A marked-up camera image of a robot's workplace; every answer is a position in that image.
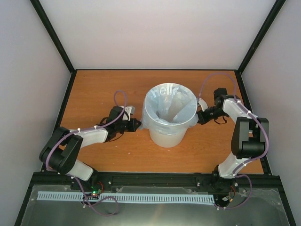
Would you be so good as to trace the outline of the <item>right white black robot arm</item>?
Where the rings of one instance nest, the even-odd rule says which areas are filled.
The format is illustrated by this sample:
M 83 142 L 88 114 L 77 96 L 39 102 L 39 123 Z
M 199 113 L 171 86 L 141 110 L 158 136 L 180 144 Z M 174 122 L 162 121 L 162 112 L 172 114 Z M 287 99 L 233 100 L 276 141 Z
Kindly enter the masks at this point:
M 198 98 L 201 110 L 197 112 L 198 123 L 217 122 L 220 117 L 235 123 L 229 156 L 212 172 L 210 186 L 216 191 L 230 187 L 230 183 L 249 163 L 264 157 L 269 149 L 269 121 L 251 113 L 236 95 L 229 95 L 225 88 L 214 91 L 214 106 Z

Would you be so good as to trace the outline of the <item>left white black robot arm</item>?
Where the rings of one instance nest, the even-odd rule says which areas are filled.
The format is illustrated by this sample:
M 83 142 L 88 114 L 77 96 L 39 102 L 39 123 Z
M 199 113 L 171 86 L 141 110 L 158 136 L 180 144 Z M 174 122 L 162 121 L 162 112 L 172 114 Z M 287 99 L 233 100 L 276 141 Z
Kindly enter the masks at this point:
M 39 159 L 48 170 L 81 179 L 86 189 L 94 189 L 98 184 L 96 170 L 78 160 L 81 148 L 116 140 L 117 134 L 135 132 L 141 122 L 131 116 L 134 106 L 114 106 L 109 116 L 87 129 L 57 128 L 40 152 Z

